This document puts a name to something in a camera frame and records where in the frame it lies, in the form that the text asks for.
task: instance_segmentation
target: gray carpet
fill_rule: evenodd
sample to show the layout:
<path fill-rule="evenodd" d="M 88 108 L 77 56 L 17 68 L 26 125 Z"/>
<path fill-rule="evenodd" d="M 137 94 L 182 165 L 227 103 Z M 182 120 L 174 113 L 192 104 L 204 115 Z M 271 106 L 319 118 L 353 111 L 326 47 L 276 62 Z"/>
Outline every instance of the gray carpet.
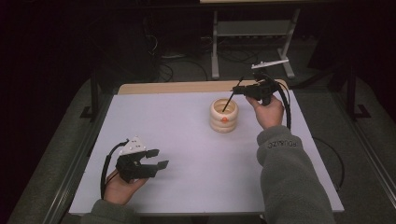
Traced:
<path fill-rule="evenodd" d="M 310 55 L 315 47 L 315 40 L 294 40 L 290 45 L 289 58 L 296 74 L 294 80 L 287 80 L 289 85 L 298 84 L 318 71 L 306 68 Z M 274 61 L 277 45 L 255 49 L 259 52 L 260 61 Z M 240 51 L 233 55 L 243 57 Z M 209 53 L 201 58 L 180 59 L 180 62 L 168 63 L 174 70 L 174 81 L 202 81 L 205 73 L 210 76 Z M 221 80 L 237 80 L 251 74 L 249 65 L 230 63 L 219 60 Z M 281 66 L 267 69 L 274 78 L 283 78 Z M 378 178 L 375 167 L 366 153 L 367 142 L 375 150 L 378 159 L 395 179 L 396 164 L 394 122 L 378 104 L 370 88 L 358 80 L 357 103 L 366 106 L 370 119 L 351 121 L 345 115 L 345 90 L 333 93 L 326 89 L 331 77 L 325 77 L 307 89 L 295 90 L 298 104 L 316 140 L 318 150 L 325 162 L 332 181 L 338 185 L 341 180 L 341 163 L 331 147 L 336 150 L 345 165 L 345 180 L 339 190 L 339 196 L 346 209 L 335 214 L 337 223 L 396 223 L 396 210 L 389 199 L 383 184 Z M 101 95 L 101 115 L 97 122 L 81 119 L 79 115 L 84 107 L 90 105 L 90 83 L 87 81 L 64 115 L 57 132 L 47 148 L 39 166 L 35 170 L 25 192 L 12 214 L 9 223 L 57 223 L 67 214 L 68 205 L 72 202 L 78 181 L 88 161 L 94 137 L 98 134 L 111 96 Z M 367 142 L 362 142 L 359 132 L 362 130 Z M 76 161 L 76 155 L 84 155 Z M 64 223 L 76 222 L 75 217 L 65 216 Z M 145 223 L 158 223 L 158 219 L 146 219 Z"/>

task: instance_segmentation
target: person's left hand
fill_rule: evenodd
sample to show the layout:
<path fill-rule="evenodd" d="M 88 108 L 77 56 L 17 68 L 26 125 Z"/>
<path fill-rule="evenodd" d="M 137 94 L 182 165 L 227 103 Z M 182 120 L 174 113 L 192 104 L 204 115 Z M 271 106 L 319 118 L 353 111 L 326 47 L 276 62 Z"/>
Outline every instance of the person's left hand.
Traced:
<path fill-rule="evenodd" d="M 106 179 L 106 191 L 104 200 L 110 203 L 124 205 L 128 203 L 134 193 L 140 189 L 148 179 L 132 179 L 126 183 L 118 173 L 114 170 Z"/>

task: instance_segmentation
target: person's right hand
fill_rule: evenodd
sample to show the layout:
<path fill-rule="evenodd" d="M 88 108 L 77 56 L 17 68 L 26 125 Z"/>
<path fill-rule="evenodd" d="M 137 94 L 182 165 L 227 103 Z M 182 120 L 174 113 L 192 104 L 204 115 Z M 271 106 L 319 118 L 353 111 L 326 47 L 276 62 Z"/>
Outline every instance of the person's right hand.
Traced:
<path fill-rule="evenodd" d="M 282 124 L 284 108 L 282 102 L 276 99 L 274 95 L 271 96 L 269 105 L 261 105 L 257 100 L 248 96 L 246 98 L 253 106 L 257 121 L 264 129 Z"/>

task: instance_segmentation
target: black cable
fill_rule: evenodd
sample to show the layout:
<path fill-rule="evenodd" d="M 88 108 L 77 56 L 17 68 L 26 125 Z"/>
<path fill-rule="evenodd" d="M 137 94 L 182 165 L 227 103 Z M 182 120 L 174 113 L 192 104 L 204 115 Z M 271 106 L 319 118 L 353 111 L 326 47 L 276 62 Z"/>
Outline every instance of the black cable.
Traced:
<path fill-rule="evenodd" d="M 116 146 L 113 147 L 113 149 L 111 149 L 110 153 L 108 153 L 108 155 L 106 156 L 105 164 L 103 165 L 103 170 L 102 170 L 102 177 L 100 180 L 100 193 L 101 193 L 102 199 L 105 196 L 107 169 L 108 169 L 108 165 L 110 164 L 110 161 L 111 161 L 111 155 L 113 155 L 114 151 L 118 147 L 124 147 L 128 142 L 129 142 L 129 139 L 127 139 L 125 142 L 118 143 Z"/>
<path fill-rule="evenodd" d="M 167 73 L 167 72 L 163 71 L 163 70 L 161 69 L 161 66 L 164 66 L 164 67 L 168 68 L 169 71 L 170 71 L 170 73 Z M 170 80 L 173 79 L 174 71 L 173 71 L 173 69 L 172 69 L 170 66 L 168 66 L 168 65 L 166 65 L 166 64 L 160 64 L 160 73 L 164 73 L 164 74 L 166 74 L 166 75 L 169 76 L 168 79 L 165 79 L 165 78 L 163 77 L 163 80 L 164 80 L 165 82 L 169 82 Z"/>
<path fill-rule="evenodd" d="M 87 26 L 86 26 L 86 28 L 85 28 L 85 34 L 86 34 L 86 36 L 88 37 L 88 39 L 91 41 L 91 43 L 108 59 L 108 61 L 110 62 L 110 63 L 113 63 L 114 65 L 116 65 L 122 72 L 124 72 L 125 74 L 127 74 L 127 75 L 129 75 L 129 76 L 134 76 L 134 74 L 131 72 L 131 71 L 129 71 L 129 69 L 127 69 L 127 68 L 125 68 L 125 67 L 123 67 L 121 64 L 119 64 L 119 62 L 116 60 L 116 59 L 114 59 L 110 54 L 108 54 L 97 42 L 96 42 L 96 40 L 91 36 L 91 27 L 93 26 L 93 25 L 95 25 L 97 22 L 99 22 L 100 20 L 102 20 L 103 18 L 106 18 L 106 17 L 108 17 L 110 15 L 110 12 L 107 12 L 107 14 L 106 15 L 102 15 L 102 16 L 99 16 L 98 18 L 96 18 L 94 21 L 92 21 L 92 22 L 90 22 Z M 149 51 L 148 52 L 150 55 L 151 55 L 151 60 L 155 60 L 155 57 L 153 57 L 154 56 L 154 52 L 152 52 L 152 54 L 151 54 L 151 52 Z"/>
<path fill-rule="evenodd" d="M 257 63 L 257 61 L 259 60 L 259 54 L 260 54 L 260 52 L 261 52 L 261 51 L 259 51 L 259 52 L 255 53 L 255 52 L 252 51 L 253 53 L 252 53 L 252 55 L 250 55 L 248 52 L 245 52 L 245 51 L 243 51 L 243 50 L 236 50 L 236 51 L 246 53 L 247 57 L 244 58 L 244 59 L 239 59 L 239 58 L 233 56 L 231 53 L 230 53 L 230 54 L 227 54 L 229 57 L 226 57 L 226 56 L 224 55 L 224 54 L 226 54 L 226 53 L 224 53 L 224 52 L 222 52 L 222 51 L 218 51 L 218 55 L 219 55 L 220 58 L 222 58 L 223 60 L 228 61 L 228 62 L 231 62 L 231 63 L 254 64 L 254 63 Z M 255 57 L 254 62 L 247 62 L 248 60 L 250 60 L 250 59 L 253 58 L 253 57 Z"/>
<path fill-rule="evenodd" d="M 197 65 L 198 67 L 200 67 L 200 68 L 202 69 L 202 71 L 204 72 L 204 75 L 205 75 L 205 80 L 208 81 L 206 70 L 205 70 L 200 64 L 198 64 L 198 63 L 196 63 L 196 62 L 193 62 L 193 61 L 177 61 L 177 60 L 174 60 L 174 61 L 166 62 L 166 63 L 193 63 L 193 64 Z"/>
<path fill-rule="evenodd" d="M 326 145 L 327 147 L 329 147 L 334 152 L 334 154 L 337 156 L 338 160 L 340 161 L 340 164 L 341 164 L 341 179 L 340 179 L 340 182 L 338 183 L 338 186 L 336 186 L 336 191 L 338 192 L 341 189 L 341 187 L 343 186 L 344 179 L 345 179 L 346 168 L 345 168 L 343 159 L 341 158 L 340 154 L 335 150 L 334 147 L 330 146 L 329 144 L 327 144 L 325 141 L 321 140 L 320 138 L 317 138 L 317 137 L 314 137 L 314 136 L 312 138 L 314 140 L 318 140 L 319 142 L 321 142 L 324 145 Z"/>
<path fill-rule="evenodd" d="M 116 172 L 113 176 L 111 176 L 107 181 L 106 181 L 106 184 L 108 183 L 108 182 L 110 182 L 110 180 L 112 180 L 114 177 L 116 177 L 116 175 L 118 174 L 119 172 Z"/>
<path fill-rule="evenodd" d="M 276 84 L 277 91 L 279 91 L 280 97 L 282 98 L 283 101 L 283 106 L 285 106 L 285 111 L 286 111 L 286 127 L 291 129 L 291 111 L 290 111 L 290 95 L 288 89 L 281 84 L 280 82 L 277 82 L 273 80 L 271 77 L 268 77 L 272 82 Z M 285 88 L 286 92 L 288 93 L 289 100 L 286 99 L 286 94 L 283 92 L 281 85 Z"/>

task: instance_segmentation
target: white tag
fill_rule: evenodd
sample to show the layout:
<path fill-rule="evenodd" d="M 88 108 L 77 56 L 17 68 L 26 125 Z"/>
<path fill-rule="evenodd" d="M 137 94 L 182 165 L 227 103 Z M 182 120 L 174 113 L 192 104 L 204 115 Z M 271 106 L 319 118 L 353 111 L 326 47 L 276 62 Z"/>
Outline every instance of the white tag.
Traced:
<path fill-rule="evenodd" d="M 275 62 L 270 62 L 270 63 L 261 62 L 261 63 L 256 64 L 256 65 L 254 65 L 254 64 L 251 65 L 251 69 L 254 69 L 254 68 L 261 68 L 261 67 L 268 67 L 268 66 L 271 66 L 271 65 L 279 64 L 279 63 L 286 63 L 286 62 L 288 62 L 288 61 L 289 61 L 289 59 L 281 60 L 281 61 L 275 61 Z"/>
<path fill-rule="evenodd" d="M 142 141 L 135 136 L 123 147 L 119 155 L 128 155 L 141 151 L 146 151 L 146 147 L 143 145 Z"/>

